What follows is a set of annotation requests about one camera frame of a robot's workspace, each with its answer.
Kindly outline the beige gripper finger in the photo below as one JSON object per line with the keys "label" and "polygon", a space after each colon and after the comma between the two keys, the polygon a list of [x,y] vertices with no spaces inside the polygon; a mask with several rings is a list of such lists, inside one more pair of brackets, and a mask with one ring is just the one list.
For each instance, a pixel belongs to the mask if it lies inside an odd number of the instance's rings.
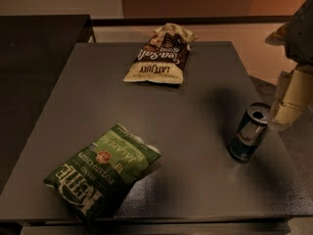
{"label": "beige gripper finger", "polygon": [[298,64],[291,72],[282,71],[268,126],[276,131],[290,127],[313,101],[313,66]]}

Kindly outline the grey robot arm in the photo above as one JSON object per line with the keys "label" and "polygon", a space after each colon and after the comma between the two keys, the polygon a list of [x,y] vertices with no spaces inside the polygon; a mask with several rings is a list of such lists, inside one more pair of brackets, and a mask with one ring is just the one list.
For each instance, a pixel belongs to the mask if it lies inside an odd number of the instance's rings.
{"label": "grey robot arm", "polygon": [[313,101],[313,0],[306,0],[265,42],[284,46],[286,56],[296,62],[291,72],[281,72],[270,111],[269,127],[283,131]]}

